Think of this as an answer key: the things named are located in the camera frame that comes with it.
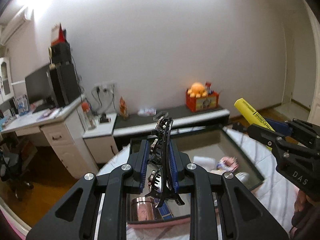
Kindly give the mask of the person right hand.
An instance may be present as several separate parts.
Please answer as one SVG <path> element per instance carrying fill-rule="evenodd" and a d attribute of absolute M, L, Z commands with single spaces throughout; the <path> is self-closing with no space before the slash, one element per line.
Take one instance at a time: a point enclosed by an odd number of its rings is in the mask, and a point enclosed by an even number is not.
<path fill-rule="evenodd" d="M 299 190 L 291 224 L 290 239 L 319 239 L 319 202 Z"/>

